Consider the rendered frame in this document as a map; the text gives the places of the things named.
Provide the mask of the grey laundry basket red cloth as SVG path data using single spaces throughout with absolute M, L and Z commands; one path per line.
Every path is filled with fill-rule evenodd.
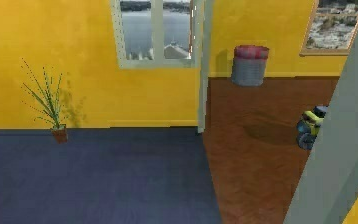
M 260 86 L 263 83 L 269 49 L 257 45 L 234 48 L 231 80 L 239 86 Z

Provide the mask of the grey framed window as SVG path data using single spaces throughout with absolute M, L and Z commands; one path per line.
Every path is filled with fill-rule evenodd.
M 205 0 L 109 0 L 121 69 L 196 68 Z

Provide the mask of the green house plant brown pot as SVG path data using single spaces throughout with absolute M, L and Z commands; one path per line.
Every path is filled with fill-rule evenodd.
M 50 132 L 58 144 L 68 141 L 67 125 L 64 120 L 67 116 L 62 116 L 62 107 L 60 100 L 61 83 L 63 74 L 60 73 L 55 79 L 48 75 L 45 68 L 42 68 L 43 82 L 41 85 L 30 65 L 23 60 L 22 69 L 26 69 L 26 74 L 36 84 L 36 89 L 32 89 L 26 83 L 23 84 L 23 90 L 28 93 L 39 104 L 40 108 L 30 106 L 31 109 L 41 113 L 41 116 L 35 117 L 51 125 Z

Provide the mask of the yellow and blue toy vehicle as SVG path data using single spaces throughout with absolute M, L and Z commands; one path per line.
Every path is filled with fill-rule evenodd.
M 327 110 L 326 105 L 317 105 L 313 109 L 302 113 L 296 125 L 298 131 L 296 141 L 301 149 L 311 150 L 313 148 Z

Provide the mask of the framed landscape picture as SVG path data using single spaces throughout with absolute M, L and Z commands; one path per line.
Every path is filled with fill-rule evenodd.
M 347 56 L 358 31 L 358 0 L 314 0 L 301 56 Z

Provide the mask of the grey door frame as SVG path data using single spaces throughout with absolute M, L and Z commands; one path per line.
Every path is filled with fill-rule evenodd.
M 358 197 L 358 31 L 283 224 L 342 224 Z

